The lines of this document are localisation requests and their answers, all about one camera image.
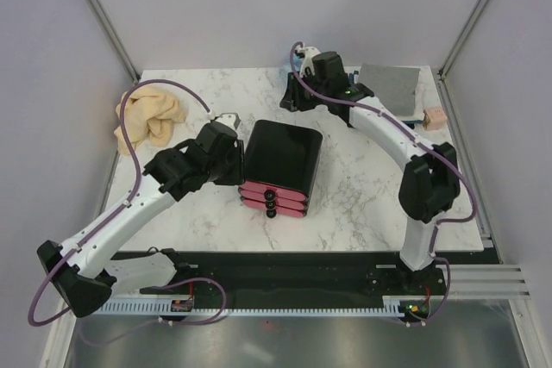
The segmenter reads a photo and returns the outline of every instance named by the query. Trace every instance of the towel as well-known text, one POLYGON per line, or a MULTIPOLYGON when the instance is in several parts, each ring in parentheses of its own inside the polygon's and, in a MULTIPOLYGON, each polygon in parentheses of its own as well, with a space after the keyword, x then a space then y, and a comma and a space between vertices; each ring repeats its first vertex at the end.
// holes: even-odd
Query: towel
MULTIPOLYGON (((117 116, 120 111, 119 103, 116 106, 117 116)), ((135 90, 124 109, 124 125, 133 148, 138 147, 147 137, 155 146, 166 147, 173 137, 174 123, 184 122, 185 118, 186 113, 179 99, 169 91, 152 85, 135 90)), ((115 136, 119 153, 129 155, 121 127, 117 127, 115 136)))

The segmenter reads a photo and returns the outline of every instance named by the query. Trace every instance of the black knob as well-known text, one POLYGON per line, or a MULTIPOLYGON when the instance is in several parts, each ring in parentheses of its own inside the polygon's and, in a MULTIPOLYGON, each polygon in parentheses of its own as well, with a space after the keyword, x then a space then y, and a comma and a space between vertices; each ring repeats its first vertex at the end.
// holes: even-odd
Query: black knob
POLYGON ((268 202, 271 202, 275 198, 276 198, 276 193, 274 193, 274 191, 272 190, 265 191, 265 200, 267 200, 268 202))

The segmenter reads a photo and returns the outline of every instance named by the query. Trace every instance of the marble table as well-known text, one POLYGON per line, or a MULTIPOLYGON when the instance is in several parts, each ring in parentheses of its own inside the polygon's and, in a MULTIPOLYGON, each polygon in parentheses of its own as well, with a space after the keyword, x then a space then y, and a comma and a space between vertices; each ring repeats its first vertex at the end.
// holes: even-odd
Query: marble table
MULTIPOLYGON (((397 251, 403 245, 406 216, 398 203, 402 178, 392 159, 360 132, 348 128, 326 108, 289 113, 279 107, 286 73, 279 68, 144 71, 143 80, 166 78, 196 91, 217 113, 237 112, 238 134, 246 145, 256 120, 266 119, 314 128, 323 134, 323 147, 309 214, 305 218, 278 215, 240 202, 236 187, 206 184, 197 193, 153 218, 122 250, 151 246, 183 251, 397 251)), ((170 146, 195 137, 208 121, 201 108, 184 91, 163 85, 189 109, 185 123, 177 124, 170 146)), ((430 68, 421 67, 417 86, 417 111, 439 104, 430 68)), ((441 143, 451 141, 449 131, 418 132, 441 143)), ((137 154, 144 166, 157 151, 142 143, 137 154)), ((108 205, 134 182, 130 157, 121 156, 110 188, 108 205)), ((449 216, 468 215, 464 189, 449 216)), ((445 224, 436 242, 440 251, 483 249, 475 221, 445 224)))

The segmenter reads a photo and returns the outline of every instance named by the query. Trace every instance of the cable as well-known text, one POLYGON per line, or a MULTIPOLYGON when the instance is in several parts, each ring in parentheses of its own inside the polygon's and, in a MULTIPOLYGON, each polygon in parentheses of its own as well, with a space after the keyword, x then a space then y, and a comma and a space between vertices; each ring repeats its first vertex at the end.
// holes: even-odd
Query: cable
POLYGON ((111 338, 110 340, 105 340, 103 342, 93 342, 91 340, 88 340, 84 336, 81 327, 78 329, 78 336, 88 346, 92 346, 94 348, 103 348, 104 346, 111 345, 113 342, 117 342, 118 340, 124 338, 125 336, 133 334, 134 332, 142 329, 143 327, 148 327, 150 325, 153 325, 154 323, 165 323, 166 325, 169 325, 169 326, 174 326, 174 325, 199 326, 199 325, 208 325, 210 323, 213 323, 224 312, 224 310, 226 310, 226 301, 227 301, 226 291, 216 280, 209 279, 209 278, 190 278, 190 279, 183 280, 181 282, 177 282, 176 284, 168 284, 167 286, 155 287, 155 289, 168 290, 168 289, 176 288, 177 286, 182 286, 184 284, 193 284, 194 282, 206 282, 208 284, 214 284, 220 290, 221 294, 223 295, 223 304, 221 305, 220 309, 213 316, 210 316, 207 319, 203 319, 201 321, 186 321, 186 320, 183 320, 183 321, 166 321, 162 318, 151 319, 151 320, 148 320, 148 321, 144 321, 143 323, 140 323, 140 324, 136 325, 135 327, 132 327, 128 331, 117 335, 115 338, 111 338))
MULTIPOLYGON (((410 141, 412 141, 415 145, 419 146, 422 150, 424 150, 426 153, 430 154, 431 156, 435 157, 436 159, 438 159, 439 161, 441 161, 443 164, 445 164, 449 170, 451 170, 455 176, 458 177, 458 179, 461 181, 461 183, 464 185, 464 187, 466 188, 466 192, 467 192, 467 195, 469 197, 469 202, 470 204, 472 205, 472 212, 471 214, 468 216, 468 217, 462 217, 462 218, 444 218, 444 219, 440 219, 440 220, 437 220, 436 221, 436 224, 435 224, 435 227, 433 228, 433 234, 431 235, 431 240, 430 240, 430 254, 433 256, 433 259, 437 262, 442 262, 445 264, 446 268, 447 268, 447 287, 446 287, 446 290, 445 290, 445 294, 444 296, 442 297, 442 301, 439 303, 439 305, 437 306, 437 309, 435 310, 434 314, 433 315, 430 315, 428 316, 428 318, 426 319, 426 321, 430 321, 431 319, 433 319, 433 317, 435 315, 437 315, 439 312, 441 312, 441 309, 442 309, 442 306, 444 305, 444 303, 446 302, 447 298, 449 297, 449 292, 450 292, 450 263, 448 260, 446 260, 445 258, 440 258, 440 257, 436 257, 435 254, 434 254, 434 248, 435 248, 435 243, 436 243, 436 238, 437 238, 437 234, 439 232, 439 225, 443 224, 443 223, 464 223, 466 221, 471 221, 476 215, 477 215, 477 201, 475 199, 475 193, 474 191, 472 190, 472 188, 470 187, 469 183, 467 182, 467 180, 464 178, 464 176, 460 173, 460 171, 458 170, 458 168, 456 168, 456 166, 454 164, 452 164, 450 161, 448 161, 447 159, 445 159, 441 154, 437 153, 435 150, 433 150, 432 148, 429 148, 427 146, 425 146, 424 144, 422 143, 419 143, 419 142, 416 142, 416 137, 415 135, 408 129, 408 127, 406 127, 402 122, 396 120, 394 117, 390 116, 389 114, 387 114, 385 111, 382 111, 381 109, 378 109, 378 108, 375 108, 371 105, 366 105, 365 103, 357 103, 357 102, 351 102, 351 101, 344 101, 342 99, 335 99, 335 98, 332 98, 332 97, 326 97, 318 92, 316 92, 315 90, 313 90, 302 78, 301 76, 299 75, 298 71, 297 71, 297 68, 295 67, 295 65, 293 64, 293 56, 294 56, 294 53, 295 53, 295 50, 297 47, 299 46, 303 46, 303 42, 299 41, 299 42, 295 42, 292 46, 292 49, 290 50, 290 65, 292 67, 292 72, 293 72, 293 76, 295 77, 295 79, 301 84, 301 86, 303 86, 303 88, 309 92, 311 95, 314 95, 315 97, 319 98, 319 99, 322 99, 323 101, 326 101, 328 103, 339 103, 341 105, 347 105, 349 107, 359 107, 359 108, 363 108, 363 109, 366 109, 370 112, 373 112, 375 114, 378 114, 382 117, 384 117, 386 120, 388 120, 393 126, 395 126, 400 132, 402 132, 410 141)), ((409 326, 416 326, 416 325, 422 325, 422 324, 425 324, 425 322, 414 322, 414 323, 411 323, 409 326)))
MULTIPOLYGON (((102 228, 105 227, 110 221, 112 221, 119 213, 121 213, 124 209, 127 207, 127 203, 130 203, 132 199, 135 197, 136 193, 138 192, 138 189, 140 188, 141 183, 141 168, 140 168, 140 162, 138 161, 138 157, 136 156, 136 152, 134 148, 132 147, 132 144, 130 143, 129 133, 127 132, 127 129, 124 125, 124 110, 127 105, 127 101, 129 100, 130 96, 139 88, 145 85, 149 84, 169 84, 173 86, 177 86, 182 90, 185 90, 190 95, 192 95, 194 98, 196 98, 199 103, 205 108, 205 111, 207 113, 210 113, 210 108, 207 105, 207 103, 193 90, 188 88, 187 86, 184 86, 182 84, 179 84, 178 82, 171 81, 169 79, 149 79, 148 81, 140 82, 136 85, 134 85, 130 90, 124 95, 121 101, 121 108, 119 111, 119 119, 121 123, 121 132, 122 137, 124 138, 124 142, 129 149, 130 157, 132 158, 132 161, 135 166, 135 183, 132 187, 132 190, 129 193, 129 196, 127 197, 125 203, 121 204, 119 207, 117 207, 111 214, 109 214, 107 217, 105 217, 100 223, 98 223, 85 237, 83 237, 79 243, 77 243, 78 248, 81 248, 84 246, 88 240, 90 240, 92 237, 94 237, 97 232, 99 232, 102 228)), ((28 324, 32 327, 43 327, 49 323, 52 323, 53 321, 60 318, 62 315, 66 314, 69 311, 69 308, 65 308, 61 310, 58 314, 43 320, 43 321, 37 321, 35 319, 35 311, 36 307, 38 305, 38 302, 40 301, 42 294, 44 293, 44 290, 46 290, 46 287, 52 282, 53 278, 57 274, 57 272, 60 270, 61 266, 63 266, 65 263, 67 263, 67 260, 71 258, 73 254, 77 252, 76 249, 71 249, 67 254, 61 258, 61 260, 56 264, 56 266, 53 267, 53 269, 46 275, 45 279, 42 281, 41 285, 39 286, 38 290, 34 294, 33 300, 31 301, 30 307, 28 309, 27 314, 27 321, 28 324)))

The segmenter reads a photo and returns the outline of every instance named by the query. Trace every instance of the tabletop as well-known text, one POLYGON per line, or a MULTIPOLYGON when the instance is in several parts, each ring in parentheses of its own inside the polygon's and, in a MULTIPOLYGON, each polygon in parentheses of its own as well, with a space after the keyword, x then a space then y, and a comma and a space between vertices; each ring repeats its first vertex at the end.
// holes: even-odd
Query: tabletop
MULTIPOLYGON (((314 128, 323 134, 317 178, 305 218, 278 215, 242 205, 236 187, 206 184, 153 218, 122 250, 151 246, 181 251, 398 251, 405 238, 406 215, 398 202, 402 172, 377 144, 319 106, 290 113, 279 107, 286 87, 282 68, 151 70, 142 80, 171 79, 196 91, 216 113, 237 112, 238 134, 247 145, 255 121, 260 119, 314 128)), ((176 95, 189 110, 176 124, 169 144, 195 138, 208 122, 203 108, 183 90, 160 85, 176 95)), ((416 90, 417 112, 439 105, 436 85, 428 66, 420 66, 416 90)), ((447 128, 417 131, 436 144, 452 142, 447 128)), ((137 148, 142 167, 160 149, 146 140, 137 148)), ((108 205, 132 187, 134 167, 120 156, 110 187, 108 205)), ((449 217, 470 212, 465 189, 455 200, 449 217)), ((483 246, 477 223, 443 224, 436 241, 439 251, 479 251, 483 246)))

